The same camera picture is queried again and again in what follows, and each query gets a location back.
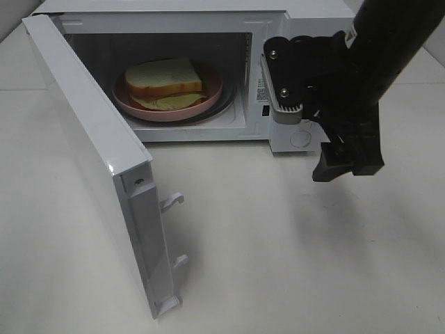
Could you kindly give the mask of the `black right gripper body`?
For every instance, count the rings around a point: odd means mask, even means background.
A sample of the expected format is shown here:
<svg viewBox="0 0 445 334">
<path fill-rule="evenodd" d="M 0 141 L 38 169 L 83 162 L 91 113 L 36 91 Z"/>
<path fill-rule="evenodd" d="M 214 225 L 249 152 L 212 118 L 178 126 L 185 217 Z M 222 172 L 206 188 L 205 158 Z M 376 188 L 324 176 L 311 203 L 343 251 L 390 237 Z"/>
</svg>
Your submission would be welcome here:
<svg viewBox="0 0 445 334">
<path fill-rule="evenodd" d="M 345 33 L 291 39 L 301 70 L 305 119 L 320 125 L 328 140 L 312 173 L 315 182 L 330 182 L 344 174 L 375 175 L 383 166 L 379 107 L 359 101 L 364 84 L 361 69 L 348 54 Z"/>
</svg>

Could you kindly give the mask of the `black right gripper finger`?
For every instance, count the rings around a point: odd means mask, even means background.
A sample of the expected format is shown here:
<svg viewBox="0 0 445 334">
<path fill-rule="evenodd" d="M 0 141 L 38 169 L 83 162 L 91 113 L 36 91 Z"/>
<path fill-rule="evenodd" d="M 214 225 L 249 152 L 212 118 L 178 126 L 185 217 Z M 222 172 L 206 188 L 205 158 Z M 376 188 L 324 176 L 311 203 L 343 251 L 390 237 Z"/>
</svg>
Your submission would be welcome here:
<svg viewBox="0 0 445 334">
<path fill-rule="evenodd" d="M 302 80 L 291 41 L 273 37 L 265 41 L 261 70 L 270 102 L 273 120 L 279 124 L 302 121 Z"/>
</svg>

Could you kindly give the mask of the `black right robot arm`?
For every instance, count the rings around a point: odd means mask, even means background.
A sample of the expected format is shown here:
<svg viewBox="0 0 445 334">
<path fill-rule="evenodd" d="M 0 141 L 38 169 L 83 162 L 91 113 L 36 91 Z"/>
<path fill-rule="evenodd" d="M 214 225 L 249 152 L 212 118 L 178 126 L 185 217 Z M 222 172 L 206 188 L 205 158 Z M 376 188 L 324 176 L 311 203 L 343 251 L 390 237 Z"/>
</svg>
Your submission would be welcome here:
<svg viewBox="0 0 445 334">
<path fill-rule="evenodd" d="M 275 122 L 310 120 L 327 136 L 313 181 L 383 167 L 380 98 L 443 18 L 443 1 L 365 1 L 347 31 L 264 43 L 261 66 Z"/>
</svg>

